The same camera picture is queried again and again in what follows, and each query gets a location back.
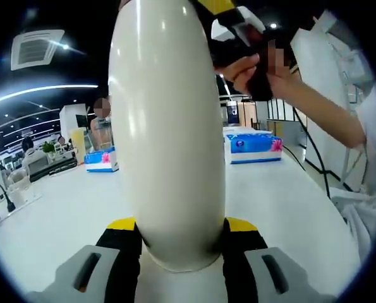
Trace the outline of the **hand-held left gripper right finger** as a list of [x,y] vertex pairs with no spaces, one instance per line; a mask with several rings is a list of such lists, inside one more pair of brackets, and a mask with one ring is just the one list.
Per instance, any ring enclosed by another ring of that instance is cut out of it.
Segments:
[[229,302],[334,302],[308,282],[306,271],[277,247],[268,247],[256,226],[224,219],[222,272]]

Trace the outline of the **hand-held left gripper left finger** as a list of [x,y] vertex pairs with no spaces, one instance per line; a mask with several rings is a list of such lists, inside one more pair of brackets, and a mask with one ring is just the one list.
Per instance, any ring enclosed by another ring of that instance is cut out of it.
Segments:
[[142,236],[133,217],[110,223],[96,245],[87,245],[56,270],[54,281],[29,302],[134,302]]

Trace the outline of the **person's right hand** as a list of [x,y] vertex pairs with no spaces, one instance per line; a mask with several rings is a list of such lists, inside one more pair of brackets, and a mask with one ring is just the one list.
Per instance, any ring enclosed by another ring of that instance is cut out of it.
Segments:
[[267,84],[259,82],[250,84],[250,79],[256,73],[262,59],[258,54],[245,56],[223,68],[214,68],[217,74],[223,75],[225,80],[233,84],[235,90],[255,98],[253,95],[264,86],[269,87],[272,96],[285,98],[286,89],[301,80],[297,75],[290,73],[290,68],[284,65],[282,49],[277,49],[275,54],[267,56]]

